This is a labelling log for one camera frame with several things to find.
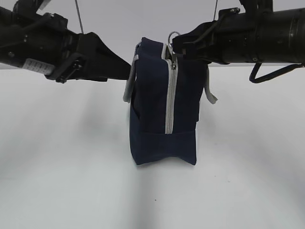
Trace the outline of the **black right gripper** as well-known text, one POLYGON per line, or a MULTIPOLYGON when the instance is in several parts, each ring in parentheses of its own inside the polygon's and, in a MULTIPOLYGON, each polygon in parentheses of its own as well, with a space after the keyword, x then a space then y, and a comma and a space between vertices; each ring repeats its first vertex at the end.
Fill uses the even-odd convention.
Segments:
POLYGON ((173 38, 173 50, 187 60, 228 64, 222 54, 221 33, 229 30, 228 20, 205 22, 188 33, 173 38))

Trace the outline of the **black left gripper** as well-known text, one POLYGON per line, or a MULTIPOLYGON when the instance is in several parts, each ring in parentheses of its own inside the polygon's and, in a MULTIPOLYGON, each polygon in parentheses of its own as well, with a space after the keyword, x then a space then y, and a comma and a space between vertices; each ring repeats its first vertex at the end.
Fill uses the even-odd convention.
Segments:
POLYGON ((57 83, 68 80, 106 82, 107 78, 128 80, 130 72, 131 65, 110 50, 97 34, 90 32, 78 34, 76 46, 45 77, 57 83), (95 60, 96 72, 100 76, 91 72, 91 64, 95 60))

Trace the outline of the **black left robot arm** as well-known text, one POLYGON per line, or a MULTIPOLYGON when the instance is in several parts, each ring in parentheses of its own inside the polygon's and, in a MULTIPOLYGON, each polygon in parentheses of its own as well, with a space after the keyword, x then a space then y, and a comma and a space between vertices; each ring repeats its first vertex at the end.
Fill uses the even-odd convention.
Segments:
POLYGON ((93 33, 74 33, 59 14, 37 14, 38 0, 0 9, 0 62, 48 80, 127 80, 131 66, 93 33))

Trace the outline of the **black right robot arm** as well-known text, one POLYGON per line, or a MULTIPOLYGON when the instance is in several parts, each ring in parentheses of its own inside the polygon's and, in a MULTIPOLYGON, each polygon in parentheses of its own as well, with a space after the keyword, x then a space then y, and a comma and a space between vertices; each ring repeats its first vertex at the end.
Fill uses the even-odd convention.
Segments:
POLYGON ((218 19, 173 38, 173 50, 188 60, 218 64, 304 63, 305 10, 273 10, 271 0, 243 0, 219 11, 218 19))

